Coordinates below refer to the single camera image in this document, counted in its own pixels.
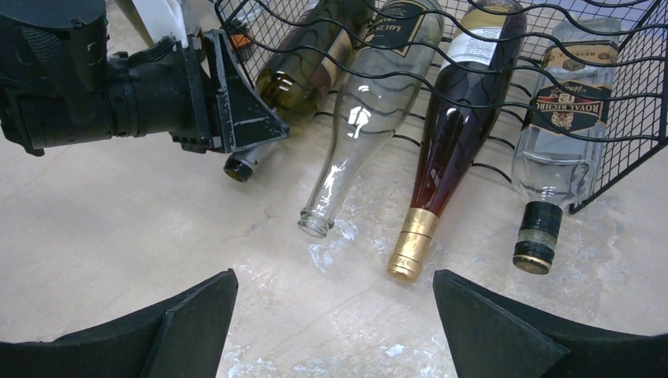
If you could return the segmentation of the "green bottle silver cap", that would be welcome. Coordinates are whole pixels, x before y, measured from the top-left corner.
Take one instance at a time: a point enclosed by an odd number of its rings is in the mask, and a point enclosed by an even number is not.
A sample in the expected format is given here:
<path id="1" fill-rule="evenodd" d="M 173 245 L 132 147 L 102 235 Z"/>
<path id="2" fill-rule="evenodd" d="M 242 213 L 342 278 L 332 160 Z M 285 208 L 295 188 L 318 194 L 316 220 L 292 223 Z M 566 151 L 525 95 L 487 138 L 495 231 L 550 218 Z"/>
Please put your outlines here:
<path id="1" fill-rule="evenodd" d="M 270 59 L 255 90 L 288 126 L 318 111 L 373 17 L 374 1 L 310 1 Z"/>

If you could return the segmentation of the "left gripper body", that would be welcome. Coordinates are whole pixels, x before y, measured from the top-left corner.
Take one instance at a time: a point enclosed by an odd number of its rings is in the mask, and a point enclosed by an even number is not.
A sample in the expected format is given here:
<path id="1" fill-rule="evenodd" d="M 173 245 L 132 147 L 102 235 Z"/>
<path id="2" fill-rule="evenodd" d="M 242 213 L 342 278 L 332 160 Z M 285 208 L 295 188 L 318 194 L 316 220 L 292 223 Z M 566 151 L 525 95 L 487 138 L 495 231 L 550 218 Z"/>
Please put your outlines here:
<path id="1" fill-rule="evenodd" d="M 183 150 L 199 154 L 222 146 L 210 98 L 213 84 L 200 65 L 196 42 L 189 39 L 183 46 L 165 37 L 134 54 L 120 51 L 109 57 L 108 136 L 167 132 Z"/>

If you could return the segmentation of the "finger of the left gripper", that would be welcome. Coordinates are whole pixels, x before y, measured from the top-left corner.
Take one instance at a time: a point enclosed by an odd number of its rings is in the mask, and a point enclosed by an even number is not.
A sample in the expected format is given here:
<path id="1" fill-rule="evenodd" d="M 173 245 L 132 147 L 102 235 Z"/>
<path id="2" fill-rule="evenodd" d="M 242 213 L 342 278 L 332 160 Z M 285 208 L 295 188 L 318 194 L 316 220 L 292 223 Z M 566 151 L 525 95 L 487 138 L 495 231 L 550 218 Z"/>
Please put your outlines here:
<path id="1" fill-rule="evenodd" d="M 250 85 L 228 34 L 215 29 L 203 38 L 213 85 L 207 149 L 230 154 L 287 139 L 288 125 Z"/>

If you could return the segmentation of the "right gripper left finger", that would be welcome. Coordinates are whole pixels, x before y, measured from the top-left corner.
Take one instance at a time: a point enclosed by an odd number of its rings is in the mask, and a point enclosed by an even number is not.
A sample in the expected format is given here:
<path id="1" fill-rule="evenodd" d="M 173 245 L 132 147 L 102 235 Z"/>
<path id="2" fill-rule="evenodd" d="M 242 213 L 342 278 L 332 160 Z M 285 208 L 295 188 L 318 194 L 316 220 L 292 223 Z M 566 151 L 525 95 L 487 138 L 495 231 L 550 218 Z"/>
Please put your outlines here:
<path id="1" fill-rule="evenodd" d="M 3 377 L 215 377 L 239 283 L 228 269 L 52 342 L 1 344 Z"/>

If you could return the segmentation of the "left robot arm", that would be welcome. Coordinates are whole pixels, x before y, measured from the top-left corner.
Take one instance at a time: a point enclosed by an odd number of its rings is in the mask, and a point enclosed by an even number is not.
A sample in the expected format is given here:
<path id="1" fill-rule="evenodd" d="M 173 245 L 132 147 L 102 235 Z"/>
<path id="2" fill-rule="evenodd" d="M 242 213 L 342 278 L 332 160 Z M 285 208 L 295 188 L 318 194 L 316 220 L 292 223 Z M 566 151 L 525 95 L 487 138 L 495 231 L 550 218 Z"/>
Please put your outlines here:
<path id="1" fill-rule="evenodd" d="M 243 78 L 225 31 L 185 1 L 135 1 L 151 46 L 108 54 L 103 1 L 1 4 L 1 128 L 33 156 L 167 133 L 183 150 L 230 154 L 290 132 Z"/>

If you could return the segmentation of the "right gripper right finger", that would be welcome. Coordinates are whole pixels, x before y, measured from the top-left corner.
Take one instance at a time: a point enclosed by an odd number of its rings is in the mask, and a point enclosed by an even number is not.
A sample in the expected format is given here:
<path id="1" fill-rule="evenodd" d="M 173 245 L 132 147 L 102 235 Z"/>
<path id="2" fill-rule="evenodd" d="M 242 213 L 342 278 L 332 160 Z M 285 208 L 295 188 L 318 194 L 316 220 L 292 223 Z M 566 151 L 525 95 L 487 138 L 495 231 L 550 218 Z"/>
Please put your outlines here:
<path id="1" fill-rule="evenodd" d="M 460 377 L 665 377 L 667 336 L 570 321 L 450 270 L 432 283 Z"/>

